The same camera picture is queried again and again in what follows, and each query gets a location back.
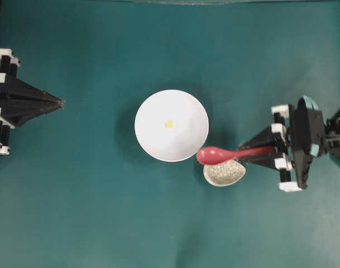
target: red ceramic spoon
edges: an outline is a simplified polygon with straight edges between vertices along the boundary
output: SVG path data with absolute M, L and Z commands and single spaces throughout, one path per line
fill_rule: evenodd
M 204 147 L 197 152 L 197 160 L 202 165 L 216 165 L 227 160 L 239 159 L 250 155 L 262 155 L 275 152 L 274 147 L 257 147 L 238 151 L 224 150 L 218 147 Z

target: white bowl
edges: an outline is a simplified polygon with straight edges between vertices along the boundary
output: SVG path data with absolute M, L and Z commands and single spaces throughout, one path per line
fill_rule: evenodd
M 177 162 L 193 156 L 208 135 L 208 116 L 202 104 L 180 90 L 163 90 L 148 97 L 135 118 L 135 134 L 152 157 Z

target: green tabletop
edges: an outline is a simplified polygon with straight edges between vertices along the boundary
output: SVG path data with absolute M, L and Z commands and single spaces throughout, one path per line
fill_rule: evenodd
M 233 149 L 306 94 L 340 108 L 340 2 L 163 5 L 4 1 L 0 47 L 18 77 L 66 100 L 13 130 L 0 159 L 3 267 L 340 267 L 340 168 L 309 188 L 248 166 L 225 188 L 194 157 L 147 155 L 133 129 L 150 94 L 180 89 Z

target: red spoon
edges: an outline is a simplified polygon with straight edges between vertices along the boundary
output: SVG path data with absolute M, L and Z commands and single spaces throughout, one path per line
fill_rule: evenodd
M 262 155 L 275 152 L 274 147 L 257 147 L 238 151 L 224 150 L 218 147 L 204 147 L 197 152 L 197 160 L 202 165 L 216 165 L 227 160 L 239 159 L 250 155 Z

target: white plastic bracket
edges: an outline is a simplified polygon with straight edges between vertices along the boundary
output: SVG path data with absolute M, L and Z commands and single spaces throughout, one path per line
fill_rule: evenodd
M 276 158 L 274 161 L 275 168 L 278 170 L 286 169 L 287 171 L 291 171 L 293 169 L 293 165 L 291 164 L 287 154 L 282 154 L 281 158 Z
M 271 132 L 272 133 L 280 133 L 282 141 L 286 142 L 286 127 L 283 124 L 275 123 L 271 124 Z
M 302 191 L 302 188 L 298 187 L 298 183 L 295 181 L 287 181 L 285 183 L 279 183 L 279 189 L 287 193 Z
M 4 83 L 6 79 L 6 74 L 5 73 L 0 73 L 0 83 Z
M 284 118 L 289 118 L 289 105 L 278 105 L 271 107 L 271 113 L 280 113 L 280 115 Z

